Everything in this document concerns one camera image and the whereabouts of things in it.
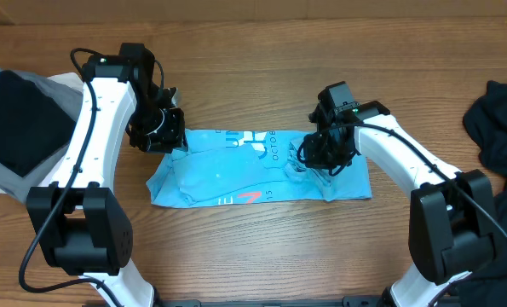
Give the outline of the light blue t-shirt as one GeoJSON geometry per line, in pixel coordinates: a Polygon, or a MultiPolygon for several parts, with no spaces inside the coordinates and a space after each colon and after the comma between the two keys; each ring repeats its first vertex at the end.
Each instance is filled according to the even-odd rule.
{"type": "Polygon", "coordinates": [[[152,204],[174,208],[294,200],[367,200],[366,159],[332,177],[297,160],[297,130],[187,130],[188,150],[163,157],[147,180],[152,204]]]}

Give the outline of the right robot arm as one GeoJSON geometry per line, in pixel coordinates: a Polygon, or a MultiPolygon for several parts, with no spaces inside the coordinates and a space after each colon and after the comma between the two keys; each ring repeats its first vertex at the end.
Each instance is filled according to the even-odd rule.
{"type": "Polygon", "coordinates": [[[308,119],[297,156],[334,176],[362,155],[380,167],[410,200],[412,265],[380,297],[349,297],[346,306],[436,306],[452,286],[500,254],[492,186],[479,170],[462,172],[430,153],[378,101],[336,106],[321,101],[308,119]]]}

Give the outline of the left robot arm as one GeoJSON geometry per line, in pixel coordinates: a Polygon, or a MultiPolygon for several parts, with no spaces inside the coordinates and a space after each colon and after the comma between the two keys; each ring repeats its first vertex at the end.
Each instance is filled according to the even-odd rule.
{"type": "Polygon", "coordinates": [[[132,260],[132,225],[113,187],[123,139],[144,153],[187,150],[177,89],[153,81],[163,68],[142,43],[123,43],[116,55],[92,50],[77,71],[84,92],[69,147],[49,183],[26,198],[31,249],[109,306],[159,306],[156,287],[132,260]]]}

